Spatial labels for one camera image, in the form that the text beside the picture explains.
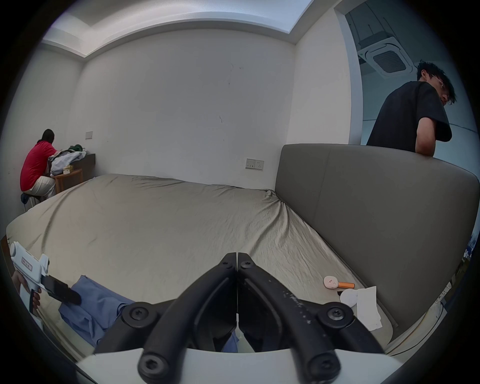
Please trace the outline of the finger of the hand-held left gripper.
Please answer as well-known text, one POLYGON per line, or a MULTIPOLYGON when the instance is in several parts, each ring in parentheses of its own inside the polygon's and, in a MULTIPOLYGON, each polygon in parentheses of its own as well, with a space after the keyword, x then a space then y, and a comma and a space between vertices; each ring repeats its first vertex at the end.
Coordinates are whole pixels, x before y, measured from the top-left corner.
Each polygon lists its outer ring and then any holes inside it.
POLYGON ((82 299, 78 292, 71 289, 66 283, 50 276, 44 276, 44 290, 48 295, 59 302, 81 305, 82 299))

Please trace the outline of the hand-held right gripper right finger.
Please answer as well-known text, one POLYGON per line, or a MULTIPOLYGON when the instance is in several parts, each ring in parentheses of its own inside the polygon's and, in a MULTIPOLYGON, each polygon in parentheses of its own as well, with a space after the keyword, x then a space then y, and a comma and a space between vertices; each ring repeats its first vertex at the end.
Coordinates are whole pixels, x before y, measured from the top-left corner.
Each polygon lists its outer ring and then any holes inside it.
POLYGON ((238 254, 238 327, 255 352, 290 349, 303 383, 337 379, 335 350, 385 355, 348 305, 299 299, 246 253, 238 254))

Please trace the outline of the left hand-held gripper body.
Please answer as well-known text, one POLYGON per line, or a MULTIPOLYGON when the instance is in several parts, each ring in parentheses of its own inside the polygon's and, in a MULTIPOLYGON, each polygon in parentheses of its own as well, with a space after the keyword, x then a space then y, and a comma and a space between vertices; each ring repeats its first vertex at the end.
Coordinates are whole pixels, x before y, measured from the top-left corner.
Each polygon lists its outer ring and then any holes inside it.
POLYGON ((9 252, 15 271, 23 277, 27 285, 27 287, 25 287, 20 283, 20 299, 37 326, 44 328, 42 319, 34 313, 34 294, 39 293, 39 290, 46 289, 44 282, 47 277, 46 273, 49 259, 44 254, 40 260, 36 259, 19 242, 13 242, 9 246, 9 252))

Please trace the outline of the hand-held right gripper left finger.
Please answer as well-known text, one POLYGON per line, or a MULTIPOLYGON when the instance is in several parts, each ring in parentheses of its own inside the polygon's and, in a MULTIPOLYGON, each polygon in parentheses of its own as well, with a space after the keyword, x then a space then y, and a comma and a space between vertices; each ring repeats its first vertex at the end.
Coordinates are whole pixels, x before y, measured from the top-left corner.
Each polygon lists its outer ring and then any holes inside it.
POLYGON ((237 255, 228 253, 176 299, 123 307, 93 354, 141 349, 134 363, 149 384, 177 383, 188 348, 221 352, 237 327, 237 255))

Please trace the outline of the person's left hand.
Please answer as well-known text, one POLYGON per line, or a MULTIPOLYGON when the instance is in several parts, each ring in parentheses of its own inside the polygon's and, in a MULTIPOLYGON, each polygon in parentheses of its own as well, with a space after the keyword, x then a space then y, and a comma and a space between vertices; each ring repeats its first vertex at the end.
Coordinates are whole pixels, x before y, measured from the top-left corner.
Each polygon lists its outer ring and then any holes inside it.
POLYGON ((27 293, 29 293, 29 302, 28 305, 25 305, 26 308, 28 309, 30 314, 34 314, 34 312, 38 309, 40 306, 40 293, 41 289, 38 289, 37 291, 33 291, 30 289, 30 286, 28 285, 29 280, 25 278, 25 276, 18 270, 15 270, 13 275, 11 276, 13 285, 15 290, 19 295, 21 295, 21 291, 24 290, 27 293))

